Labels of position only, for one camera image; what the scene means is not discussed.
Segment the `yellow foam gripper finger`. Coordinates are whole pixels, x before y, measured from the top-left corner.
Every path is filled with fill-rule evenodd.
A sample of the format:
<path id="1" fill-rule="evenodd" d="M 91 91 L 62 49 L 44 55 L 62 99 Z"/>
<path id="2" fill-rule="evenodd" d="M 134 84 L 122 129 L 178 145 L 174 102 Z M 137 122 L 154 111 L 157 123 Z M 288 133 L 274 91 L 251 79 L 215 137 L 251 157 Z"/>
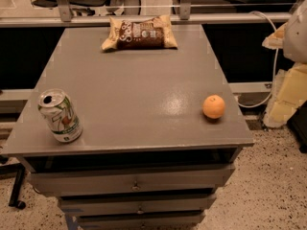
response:
<path id="1" fill-rule="evenodd" d="M 272 86 L 272 97 L 263 118 L 266 127 L 282 127 L 307 101 L 307 65 L 295 63 L 279 70 Z"/>
<path id="2" fill-rule="evenodd" d="M 268 49 L 276 50 L 283 48 L 283 39 L 286 24 L 281 25 L 276 31 L 267 36 L 262 42 L 262 46 Z"/>

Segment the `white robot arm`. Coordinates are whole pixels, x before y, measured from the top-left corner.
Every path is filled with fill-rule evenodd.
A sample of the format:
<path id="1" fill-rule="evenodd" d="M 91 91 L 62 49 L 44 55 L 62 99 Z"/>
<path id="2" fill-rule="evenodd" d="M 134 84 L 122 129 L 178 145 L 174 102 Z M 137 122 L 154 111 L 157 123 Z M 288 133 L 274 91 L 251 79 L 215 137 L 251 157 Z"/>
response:
<path id="1" fill-rule="evenodd" d="M 287 71 L 278 71 L 263 118 L 267 127 L 282 127 L 307 101 L 307 0 L 262 45 L 282 49 L 283 56 L 295 63 Z"/>

